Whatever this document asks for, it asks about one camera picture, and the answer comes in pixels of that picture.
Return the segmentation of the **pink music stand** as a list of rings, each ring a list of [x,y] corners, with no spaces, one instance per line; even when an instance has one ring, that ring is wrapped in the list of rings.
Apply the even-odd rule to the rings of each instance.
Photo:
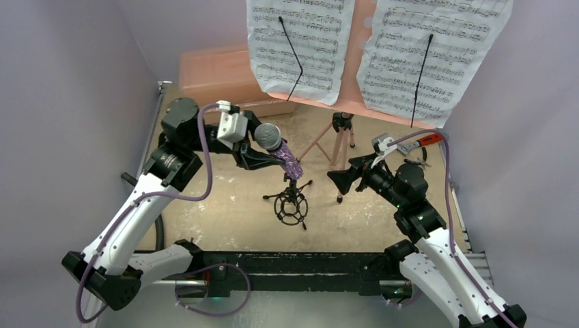
[[[299,98],[292,95],[289,99],[295,103],[332,109],[341,113],[345,118],[355,115],[363,116],[397,124],[410,125],[410,120],[397,118],[387,113],[372,111],[365,107],[363,95],[356,80],[356,74],[361,64],[363,49],[371,36],[371,26],[365,26],[365,19],[373,18],[376,2],[371,0],[355,1],[350,37],[345,53],[345,66],[341,78],[341,88],[335,104],[325,105],[313,100]]]

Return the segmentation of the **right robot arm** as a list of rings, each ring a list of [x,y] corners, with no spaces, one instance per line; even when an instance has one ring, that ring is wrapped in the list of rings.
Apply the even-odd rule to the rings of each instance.
[[[404,276],[416,285],[453,327],[523,327],[527,315],[510,305],[481,277],[454,241],[454,234],[426,198],[423,170],[404,163],[392,173],[385,163],[373,165],[374,154],[350,159],[350,168],[327,176],[342,194],[353,182],[392,204],[397,227],[406,239],[383,260],[385,273]]]

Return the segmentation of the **sheet music page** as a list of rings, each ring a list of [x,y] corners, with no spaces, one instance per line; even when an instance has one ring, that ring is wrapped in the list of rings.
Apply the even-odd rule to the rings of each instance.
[[[512,1],[378,1],[356,80],[366,108],[442,128]]]
[[[336,103],[355,2],[247,1],[251,70],[261,91]]]

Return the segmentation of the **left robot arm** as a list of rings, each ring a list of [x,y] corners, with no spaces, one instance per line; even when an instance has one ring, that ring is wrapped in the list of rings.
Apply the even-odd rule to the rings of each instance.
[[[203,273],[201,250],[188,241],[136,259],[133,254],[155,220],[205,168],[212,179],[210,155],[230,154],[236,165],[253,171],[284,160],[251,147],[260,122],[250,111],[225,100],[200,107],[192,98],[169,104],[162,119],[158,146],[146,161],[128,199],[107,227],[82,251],[70,251],[63,267],[108,308],[126,307],[144,287],[182,274],[196,279]]]

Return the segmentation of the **purple glitter microphone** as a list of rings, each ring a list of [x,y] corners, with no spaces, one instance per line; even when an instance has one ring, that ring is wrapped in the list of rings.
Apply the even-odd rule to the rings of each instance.
[[[293,180],[299,180],[303,176],[303,169],[289,149],[287,142],[281,136],[278,126],[271,123],[262,123],[254,131],[257,144],[269,152],[272,156],[284,160],[281,165],[285,173]]]

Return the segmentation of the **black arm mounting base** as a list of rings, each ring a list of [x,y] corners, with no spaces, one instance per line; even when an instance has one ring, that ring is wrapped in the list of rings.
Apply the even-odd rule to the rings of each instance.
[[[205,251],[184,273],[169,276],[186,286],[200,282],[210,297],[232,291],[355,292],[407,300],[416,292],[389,252]]]

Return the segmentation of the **black microphone tripod stand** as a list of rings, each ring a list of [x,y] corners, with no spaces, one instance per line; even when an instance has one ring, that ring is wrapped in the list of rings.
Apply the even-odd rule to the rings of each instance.
[[[311,186],[313,180],[309,180],[302,186],[297,185],[297,180],[290,178],[287,173],[283,181],[288,182],[284,190],[277,194],[263,195],[263,200],[273,199],[273,211],[276,218],[286,226],[301,226],[307,231],[305,219],[309,213],[309,203],[302,193],[305,187]]]

